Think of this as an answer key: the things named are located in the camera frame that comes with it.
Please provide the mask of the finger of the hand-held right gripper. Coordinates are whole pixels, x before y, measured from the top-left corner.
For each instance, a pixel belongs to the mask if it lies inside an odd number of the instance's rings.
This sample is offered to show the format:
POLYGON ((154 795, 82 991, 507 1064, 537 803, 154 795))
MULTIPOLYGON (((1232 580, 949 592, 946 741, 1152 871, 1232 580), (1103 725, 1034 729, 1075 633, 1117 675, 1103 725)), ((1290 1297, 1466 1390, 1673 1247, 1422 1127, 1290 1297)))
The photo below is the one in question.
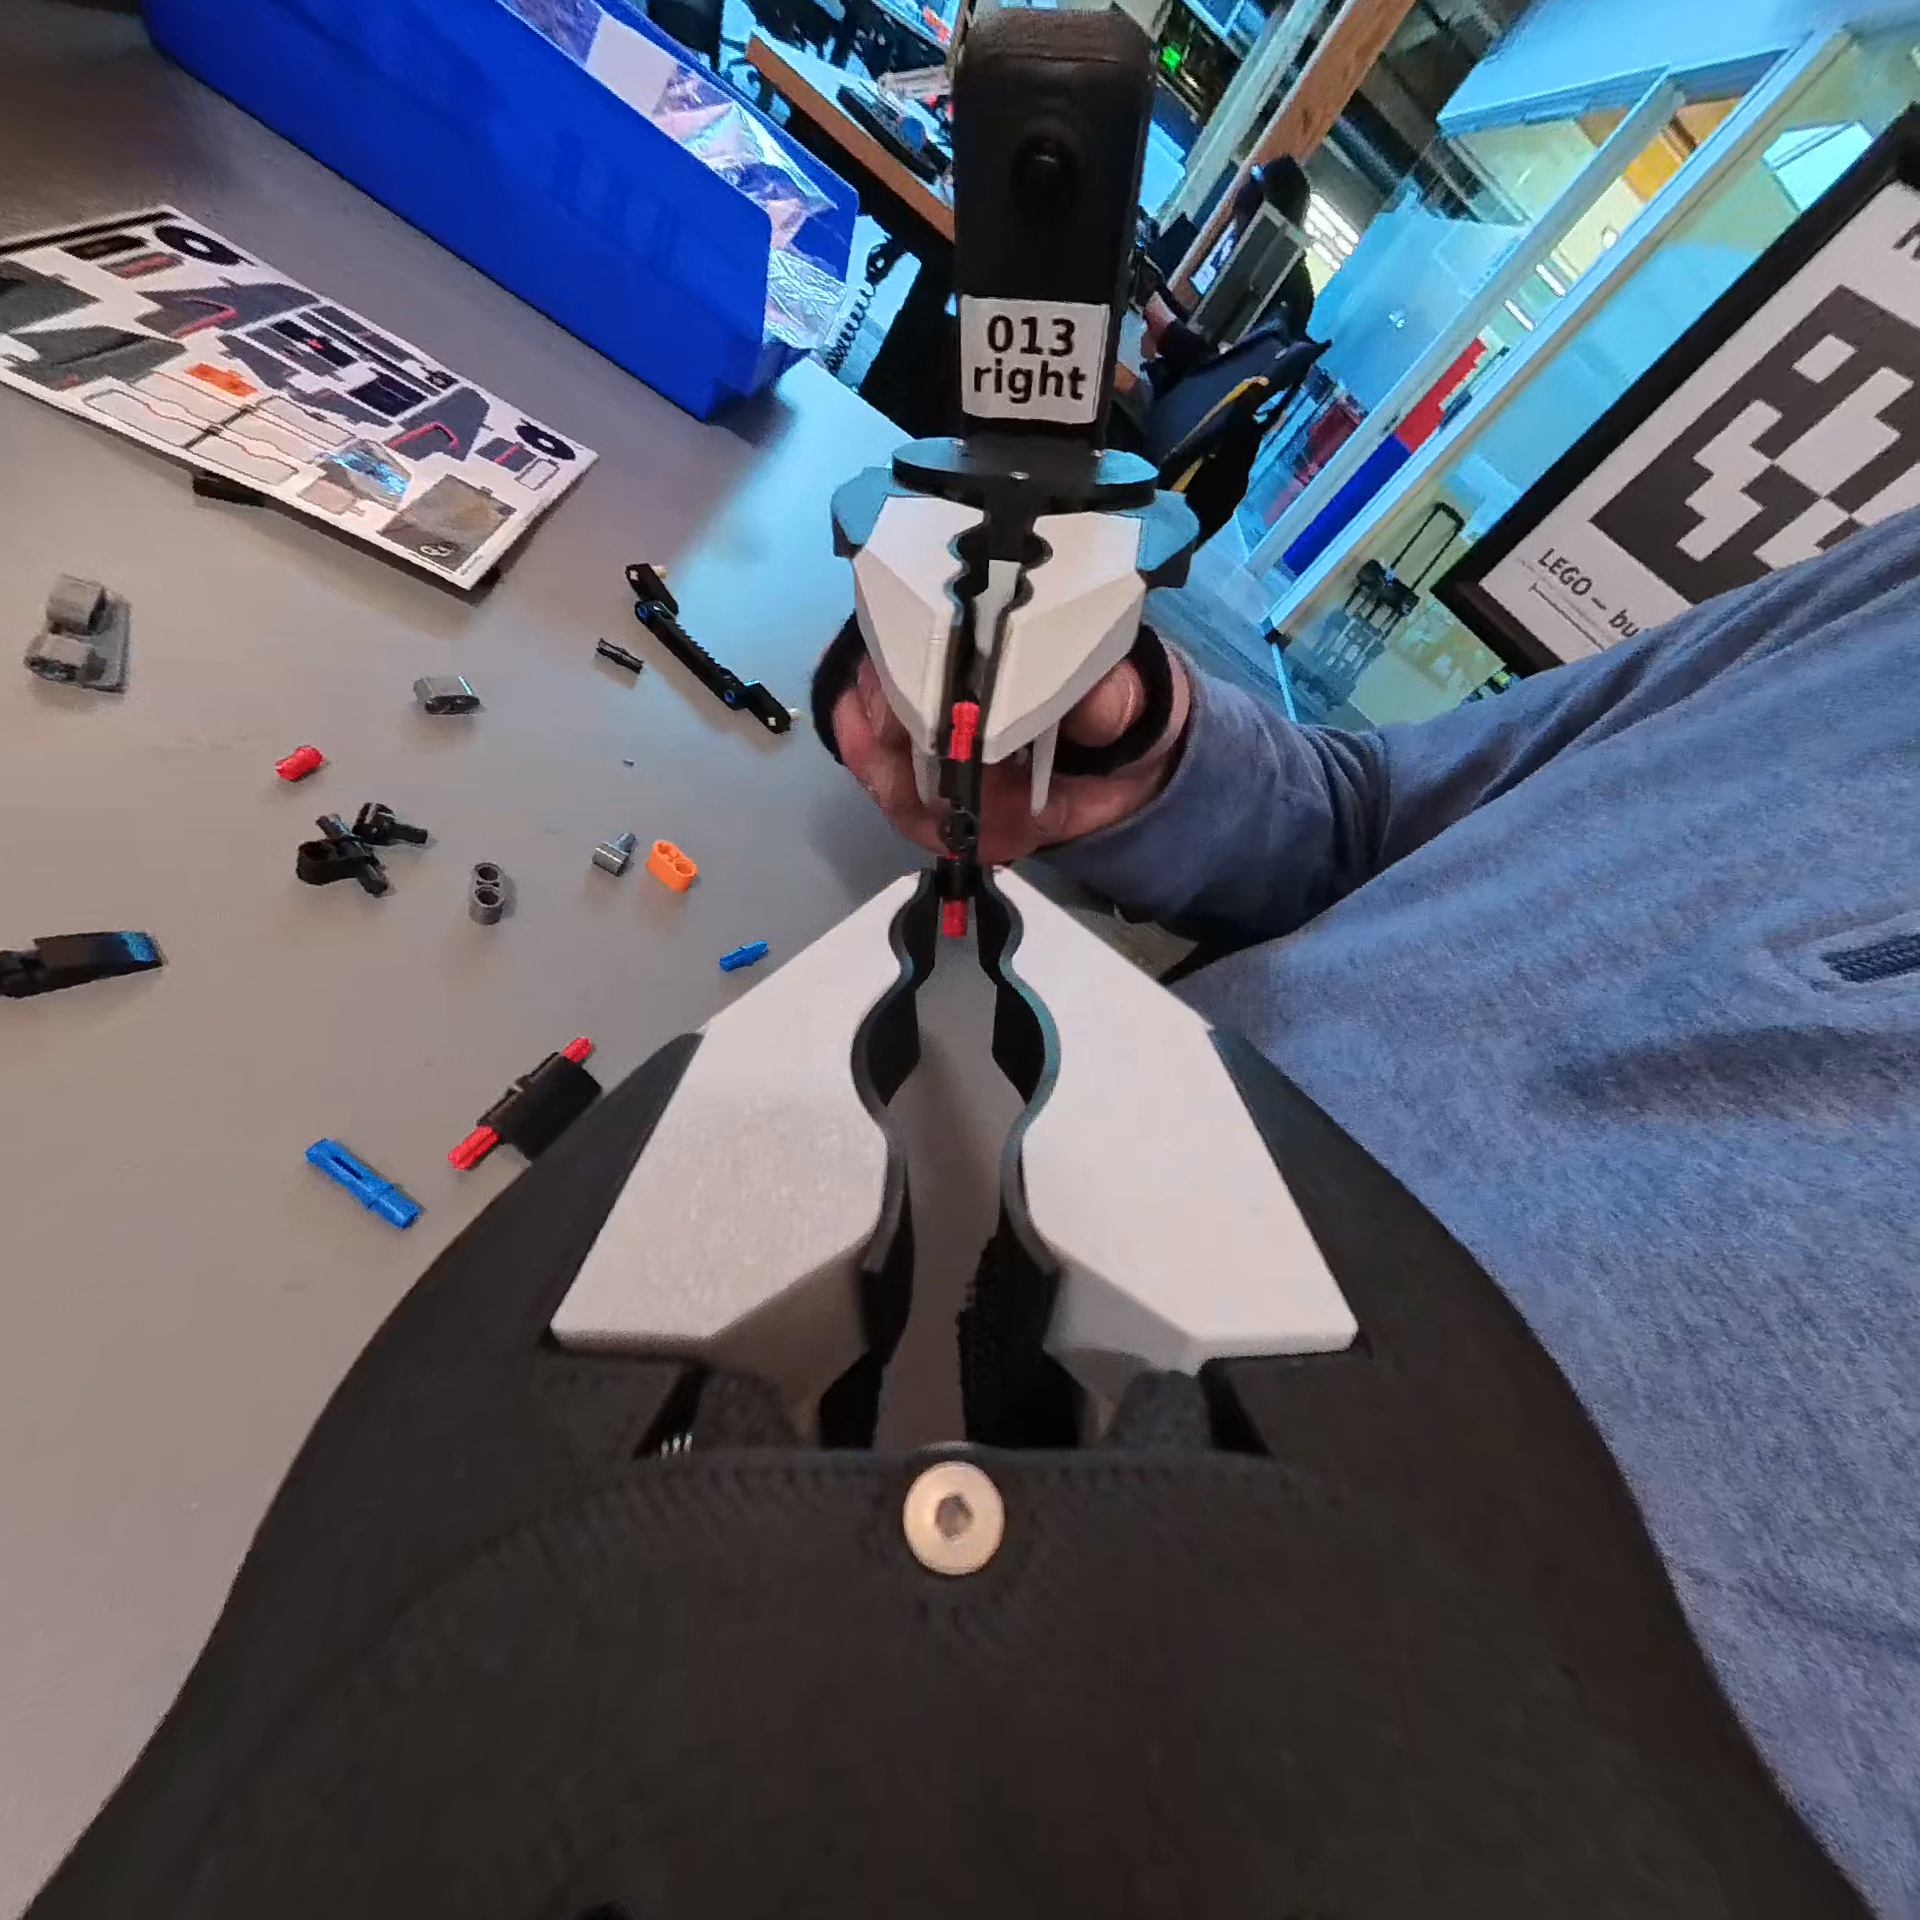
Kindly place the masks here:
POLYGON ((920 805, 946 812, 979 718, 974 615, 960 542, 984 512, 942 496, 851 496, 856 583, 851 713, 911 766, 920 805))
POLYGON ((1029 808, 1049 799, 1061 725, 1127 655, 1146 603, 1141 512, 1049 515, 1035 523, 1048 556, 1026 567, 993 645, 982 759, 1024 753, 1029 808))

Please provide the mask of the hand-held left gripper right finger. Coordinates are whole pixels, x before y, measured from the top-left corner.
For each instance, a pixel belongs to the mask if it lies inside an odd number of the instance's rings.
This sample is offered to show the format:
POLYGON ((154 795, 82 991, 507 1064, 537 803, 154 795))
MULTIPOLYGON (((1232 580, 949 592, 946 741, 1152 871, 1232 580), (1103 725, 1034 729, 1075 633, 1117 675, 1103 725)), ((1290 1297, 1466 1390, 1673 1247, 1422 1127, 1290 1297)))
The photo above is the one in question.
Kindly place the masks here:
POLYGON ((1347 1353, 1359 1318, 1257 1097, 1270 1063, 1013 873, 976 888, 1022 1111, 960 1313, 967 1438, 1070 1447, 1146 1375, 1347 1353))

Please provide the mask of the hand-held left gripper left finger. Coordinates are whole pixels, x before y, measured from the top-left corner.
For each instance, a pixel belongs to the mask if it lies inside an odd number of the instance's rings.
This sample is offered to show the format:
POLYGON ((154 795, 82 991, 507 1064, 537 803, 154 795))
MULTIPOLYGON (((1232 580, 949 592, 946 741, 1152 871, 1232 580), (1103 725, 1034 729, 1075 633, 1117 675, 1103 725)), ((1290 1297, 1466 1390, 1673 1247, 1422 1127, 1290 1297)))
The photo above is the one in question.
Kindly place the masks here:
POLYGON ((714 1015, 549 1324, 565 1353, 754 1375, 816 1425, 911 1308, 906 1144, 922 1063, 906 876, 714 1015))

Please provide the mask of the black lego axle red pins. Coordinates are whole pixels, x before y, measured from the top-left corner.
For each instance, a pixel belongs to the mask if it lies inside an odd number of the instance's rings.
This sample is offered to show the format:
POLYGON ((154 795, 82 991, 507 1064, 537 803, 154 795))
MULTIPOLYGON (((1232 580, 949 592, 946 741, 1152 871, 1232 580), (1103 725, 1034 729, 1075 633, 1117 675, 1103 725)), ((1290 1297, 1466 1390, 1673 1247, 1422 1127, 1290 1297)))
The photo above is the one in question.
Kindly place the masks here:
POLYGON ((979 812, 985 780, 979 734, 982 700, 955 700, 945 721, 945 750, 935 764, 935 797, 945 807, 938 863, 941 932, 946 940, 970 932, 979 891, 979 812))

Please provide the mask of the person's right forearm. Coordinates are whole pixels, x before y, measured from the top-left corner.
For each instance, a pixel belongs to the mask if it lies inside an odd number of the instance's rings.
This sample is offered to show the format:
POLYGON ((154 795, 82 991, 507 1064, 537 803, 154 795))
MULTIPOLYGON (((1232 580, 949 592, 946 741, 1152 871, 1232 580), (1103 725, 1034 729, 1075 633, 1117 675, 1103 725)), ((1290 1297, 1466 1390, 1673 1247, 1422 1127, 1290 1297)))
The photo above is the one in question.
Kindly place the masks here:
POLYGON ((1917 932, 1917 512, 1488 702, 1307 727, 1198 678, 1173 774, 1049 859, 1302 975, 1599 973, 1917 932))

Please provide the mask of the black lego connector red pins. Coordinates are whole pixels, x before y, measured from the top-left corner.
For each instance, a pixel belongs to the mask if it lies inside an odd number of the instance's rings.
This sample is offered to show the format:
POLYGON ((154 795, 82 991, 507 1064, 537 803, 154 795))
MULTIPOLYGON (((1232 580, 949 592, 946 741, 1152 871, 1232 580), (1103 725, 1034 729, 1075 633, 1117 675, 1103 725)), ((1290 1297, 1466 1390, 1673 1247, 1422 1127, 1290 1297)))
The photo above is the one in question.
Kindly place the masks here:
POLYGON ((603 1094, 590 1070, 593 1055, 594 1041, 582 1036, 514 1078, 472 1131, 450 1147, 449 1166, 474 1171, 501 1147, 510 1147, 529 1164, 541 1160, 603 1094))

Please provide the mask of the black lego connector cluster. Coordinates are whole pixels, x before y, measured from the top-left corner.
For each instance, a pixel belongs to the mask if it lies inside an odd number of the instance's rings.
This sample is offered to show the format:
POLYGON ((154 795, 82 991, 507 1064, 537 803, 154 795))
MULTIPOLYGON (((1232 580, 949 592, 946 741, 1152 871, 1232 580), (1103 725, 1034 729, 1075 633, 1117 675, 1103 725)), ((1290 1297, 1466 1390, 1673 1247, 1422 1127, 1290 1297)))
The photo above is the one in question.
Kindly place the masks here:
POLYGON ((359 807, 352 821, 339 813, 321 816, 318 832, 295 853, 301 883, 323 887, 351 880, 373 897, 385 897, 394 888, 385 848, 430 843, 429 828, 402 821, 392 805, 377 799, 359 807))

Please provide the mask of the lego sticker sheet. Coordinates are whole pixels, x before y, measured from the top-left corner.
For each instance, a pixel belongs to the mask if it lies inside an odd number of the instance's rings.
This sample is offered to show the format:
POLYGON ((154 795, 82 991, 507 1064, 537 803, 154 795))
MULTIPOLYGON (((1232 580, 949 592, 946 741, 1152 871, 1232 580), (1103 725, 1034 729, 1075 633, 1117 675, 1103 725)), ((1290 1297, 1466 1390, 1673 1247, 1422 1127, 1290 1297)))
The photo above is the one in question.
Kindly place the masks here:
POLYGON ((584 439, 171 205, 5 240, 3 380, 456 592, 597 464, 584 439))

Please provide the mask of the grey lego assembly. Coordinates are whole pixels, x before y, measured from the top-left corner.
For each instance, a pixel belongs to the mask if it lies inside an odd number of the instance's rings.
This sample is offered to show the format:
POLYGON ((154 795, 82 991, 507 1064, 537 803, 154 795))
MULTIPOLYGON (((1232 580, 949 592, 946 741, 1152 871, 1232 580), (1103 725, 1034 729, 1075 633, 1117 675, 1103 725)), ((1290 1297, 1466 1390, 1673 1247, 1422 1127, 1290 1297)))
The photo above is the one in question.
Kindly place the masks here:
POLYGON ((48 590, 23 665, 42 680, 120 694, 128 687, 130 601, 75 574, 48 590))

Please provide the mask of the person's right hand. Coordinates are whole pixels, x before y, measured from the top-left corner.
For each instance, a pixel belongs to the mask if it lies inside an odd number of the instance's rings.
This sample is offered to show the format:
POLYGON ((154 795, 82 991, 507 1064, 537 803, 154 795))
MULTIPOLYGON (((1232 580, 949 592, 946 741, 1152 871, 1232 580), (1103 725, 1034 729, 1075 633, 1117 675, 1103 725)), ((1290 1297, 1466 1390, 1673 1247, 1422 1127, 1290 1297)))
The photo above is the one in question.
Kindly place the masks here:
MULTIPOLYGON (((858 622, 825 646, 810 687, 811 721, 829 751, 913 845, 945 848, 941 799, 925 799, 915 743, 895 715, 858 622)), ((1069 710, 1043 807, 1032 805, 1021 760, 984 776, 976 854, 1009 863, 1131 821, 1178 773, 1193 715, 1185 661, 1141 628, 1127 659, 1069 710)))

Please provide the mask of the wooden table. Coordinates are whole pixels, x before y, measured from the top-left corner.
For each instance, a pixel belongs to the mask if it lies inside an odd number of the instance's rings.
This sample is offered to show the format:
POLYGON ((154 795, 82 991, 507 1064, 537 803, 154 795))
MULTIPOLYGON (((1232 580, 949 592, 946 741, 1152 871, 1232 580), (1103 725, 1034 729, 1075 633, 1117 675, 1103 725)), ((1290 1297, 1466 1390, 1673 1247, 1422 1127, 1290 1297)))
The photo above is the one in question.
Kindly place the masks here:
POLYGON ((858 193, 862 211, 918 256, 954 246, 954 204, 945 182, 918 176, 906 160, 841 100, 849 78, 779 38, 754 35, 746 59, 752 72, 786 102, 794 136, 825 160, 858 193))

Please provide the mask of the black office chair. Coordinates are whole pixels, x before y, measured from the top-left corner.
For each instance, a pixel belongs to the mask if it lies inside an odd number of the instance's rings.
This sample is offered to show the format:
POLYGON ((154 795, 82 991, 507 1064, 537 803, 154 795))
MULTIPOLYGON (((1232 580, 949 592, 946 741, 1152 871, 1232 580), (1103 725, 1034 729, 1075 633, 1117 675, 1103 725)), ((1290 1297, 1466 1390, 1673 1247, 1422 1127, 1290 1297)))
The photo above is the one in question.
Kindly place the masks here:
POLYGON ((1210 337, 1163 297, 1146 312, 1147 404, 1138 449, 1160 468, 1160 486, 1187 500, 1205 542, 1238 515, 1262 444, 1327 352, 1310 334, 1310 201, 1305 169, 1291 158, 1257 165, 1240 185, 1232 240, 1240 243, 1261 217, 1272 215, 1285 231, 1290 260, 1261 318, 1238 341, 1210 337))

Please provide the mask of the clear plastic bag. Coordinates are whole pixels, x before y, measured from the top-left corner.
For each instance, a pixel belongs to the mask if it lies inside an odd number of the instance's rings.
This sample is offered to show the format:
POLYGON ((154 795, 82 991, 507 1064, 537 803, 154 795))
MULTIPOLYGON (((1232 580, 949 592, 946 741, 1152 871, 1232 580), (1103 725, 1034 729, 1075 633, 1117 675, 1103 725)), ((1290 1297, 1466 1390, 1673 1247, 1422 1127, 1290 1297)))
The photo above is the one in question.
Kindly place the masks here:
POLYGON ((672 63, 656 87, 643 84, 640 113, 767 215, 763 337, 801 352, 824 349, 849 297, 849 262, 825 233, 833 212, 825 190, 702 68, 672 63))

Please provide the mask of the blue plastic bin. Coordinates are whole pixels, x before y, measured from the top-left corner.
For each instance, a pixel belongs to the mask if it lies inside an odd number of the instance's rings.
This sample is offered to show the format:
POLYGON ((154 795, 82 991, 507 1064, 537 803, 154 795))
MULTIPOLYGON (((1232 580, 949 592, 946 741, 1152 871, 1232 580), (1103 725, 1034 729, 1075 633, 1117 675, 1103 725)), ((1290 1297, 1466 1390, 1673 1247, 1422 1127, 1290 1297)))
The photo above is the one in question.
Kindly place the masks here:
POLYGON ((150 3, 190 75, 706 420, 811 352, 762 331, 771 227, 640 113, 702 68, 824 188, 858 193, 633 5, 150 3))

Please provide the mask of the framed black white marker poster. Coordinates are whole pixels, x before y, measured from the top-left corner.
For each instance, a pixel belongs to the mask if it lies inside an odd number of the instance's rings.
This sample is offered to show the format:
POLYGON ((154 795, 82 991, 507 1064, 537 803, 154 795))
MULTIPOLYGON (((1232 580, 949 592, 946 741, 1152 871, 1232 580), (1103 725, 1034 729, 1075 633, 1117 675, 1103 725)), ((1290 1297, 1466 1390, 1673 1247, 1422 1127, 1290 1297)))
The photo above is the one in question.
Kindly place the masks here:
POLYGON ((1438 585, 1536 675, 1919 497, 1919 107, 1898 117, 1438 585))

